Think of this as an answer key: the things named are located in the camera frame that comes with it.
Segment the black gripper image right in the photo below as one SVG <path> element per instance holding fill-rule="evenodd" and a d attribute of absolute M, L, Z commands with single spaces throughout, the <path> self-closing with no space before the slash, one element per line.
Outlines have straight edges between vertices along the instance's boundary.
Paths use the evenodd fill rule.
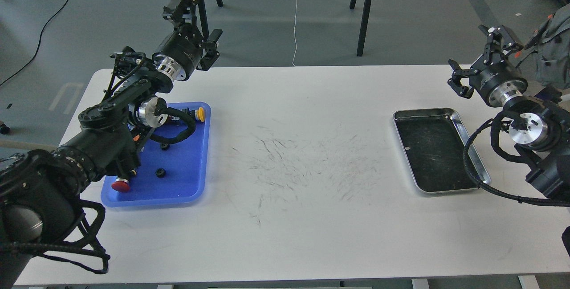
<path fill-rule="evenodd" d="M 452 68 L 448 85 L 460 98 L 470 99 L 477 92 L 483 102 L 490 107 L 504 107 L 509 100 L 521 96 L 528 88 L 528 82 L 515 68 L 508 57 L 523 50 L 524 45 L 504 25 L 486 27 L 479 25 L 486 35 L 486 44 L 479 61 L 469 69 L 463 69 L 453 59 L 448 60 Z M 462 79 L 470 78 L 470 86 L 462 84 Z"/>

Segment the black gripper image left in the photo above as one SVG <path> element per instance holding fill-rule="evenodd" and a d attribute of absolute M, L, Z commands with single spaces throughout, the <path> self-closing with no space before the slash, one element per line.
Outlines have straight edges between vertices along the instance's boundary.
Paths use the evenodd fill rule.
<path fill-rule="evenodd" d="M 172 82 L 188 80 L 194 70 L 208 71 L 220 57 L 218 40 L 223 31 L 214 29 L 202 41 L 196 25 L 197 4 L 198 0 L 171 0 L 163 7 L 163 19 L 174 28 L 154 53 L 154 64 Z"/>

